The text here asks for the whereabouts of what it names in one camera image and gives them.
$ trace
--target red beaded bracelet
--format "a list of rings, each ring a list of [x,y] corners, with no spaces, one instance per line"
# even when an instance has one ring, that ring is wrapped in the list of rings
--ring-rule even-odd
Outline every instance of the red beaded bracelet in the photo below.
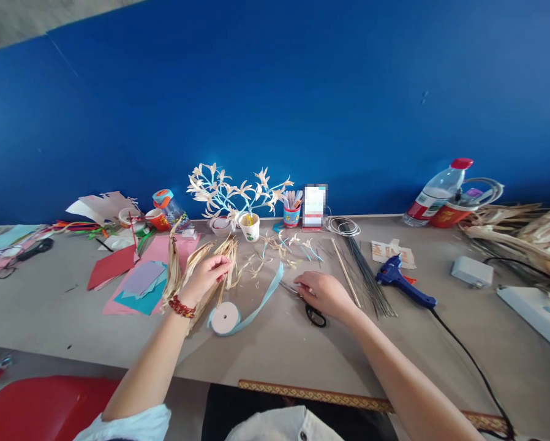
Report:
[[[179,301],[176,295],[169,300],[169,306],[177,313],[177,315],[182,315],[187,319],[192,319],[195,317],[195,308],[185,306]]]

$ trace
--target black scissors handle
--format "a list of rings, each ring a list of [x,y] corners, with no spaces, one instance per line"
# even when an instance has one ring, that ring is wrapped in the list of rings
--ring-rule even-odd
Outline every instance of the black scissors handle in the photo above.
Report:
[[[322,315],[320,311],[318,311],[313,306],[310,306],[306,303],[306,315],[310,319],[310,322],[317,328],[325,328],[326,327],[326,317]]]

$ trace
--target white shirt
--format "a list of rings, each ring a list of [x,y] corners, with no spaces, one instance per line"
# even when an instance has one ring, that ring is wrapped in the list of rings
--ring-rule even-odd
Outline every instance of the white shirt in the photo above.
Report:
[[[102,414],[75,441],[162,441],[169,427],[171,411],[164,404],[121,420],[103,422]],[[232,429],[226,441],[342,441],[305,406],[284,407],[256,413]]]

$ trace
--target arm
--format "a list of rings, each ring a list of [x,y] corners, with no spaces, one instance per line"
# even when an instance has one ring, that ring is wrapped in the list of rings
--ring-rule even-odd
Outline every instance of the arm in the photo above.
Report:
[[[356,307],[338,280],[308,271],[295,282],[309,304],[349,328],[413,441],[483,441],[454,404]]]
[[[205,260],[179,293],[179,300],[194,307],[229,269],[230,263],[222,255]],[[102,416],[104,421],[131,417],[165,401],[189,322],[189,318],[167,312],[111,397]]]

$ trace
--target blue glue gun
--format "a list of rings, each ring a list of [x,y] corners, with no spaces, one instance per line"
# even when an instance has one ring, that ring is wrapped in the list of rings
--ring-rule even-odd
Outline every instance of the blue glue gun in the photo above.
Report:
[[[400,266],[402,266],[402,260],[399,258],[399,254],[390,257],[377,273],[375,280],[382,285],[394,285],[408,294],[408,296],[420,306],[424,306],[426,309],[433,309],[438,303],[436,299],[434,297],[428,297],[422,291],[414,288],[414,286],[402,275],[399,270]]]

